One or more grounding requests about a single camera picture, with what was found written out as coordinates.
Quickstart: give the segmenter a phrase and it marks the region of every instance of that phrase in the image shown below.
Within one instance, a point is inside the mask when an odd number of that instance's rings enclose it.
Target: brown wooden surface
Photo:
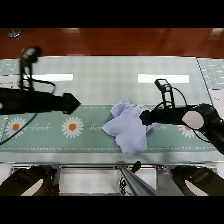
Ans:
[[[156,55],[224,58],[224,35],[213,28],[23,28],[10,39],[0,29],[0,58],[38,45],[44,56]]]

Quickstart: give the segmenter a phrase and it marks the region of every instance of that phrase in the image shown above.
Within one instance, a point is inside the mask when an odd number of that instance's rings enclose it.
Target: orange flower center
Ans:
[[[69,125],[69,129],[70,129],[71,131],[74,131],[74,130],[76,129],[76,124],[70,124],[70,125]]]
[[[12,126],[12,129],[13,129],[14,131],[19,130],[19,124],[14,124],[14,125]]]
[[[186,128],[188,131],[190,131],[190,130],[191,130],[191,128],[189,128],[188,126],[185,126],[185,128]]]

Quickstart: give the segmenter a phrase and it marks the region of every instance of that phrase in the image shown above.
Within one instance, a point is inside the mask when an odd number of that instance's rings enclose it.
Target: crumpled cloth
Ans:
[[[122,99],[112,107],[110,112],[115,118],[104,124],[102,129],[115,137],[123,153],[137,153],[147,149],[146,133],[152,125],[143,125],[139,118],[145,110],[149,109],[144,105],[132,104],[128,99]]]

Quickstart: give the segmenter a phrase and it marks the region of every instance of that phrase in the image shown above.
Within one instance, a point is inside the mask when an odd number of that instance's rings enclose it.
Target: towel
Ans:
[[[131,104],[128,99],[112,107],[111,113],[115,118],[104,124],[102,129],[115,137],[123,153],[137,153],[147,149],[146,133],[152,126],[143,125],[139,118],[145,110],[149,109],[144,105]]]

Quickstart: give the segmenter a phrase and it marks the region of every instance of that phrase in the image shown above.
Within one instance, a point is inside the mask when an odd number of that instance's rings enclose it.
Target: fabric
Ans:
[[[146,133],[152,126],[143,125],[139,118],[145,110],[148,108],[144,105],[131,104],[128,99],[112,107],[111,113],[115,118],[103,125],[102,129],[115,137],[123,153],[137,153],[147,149]]]

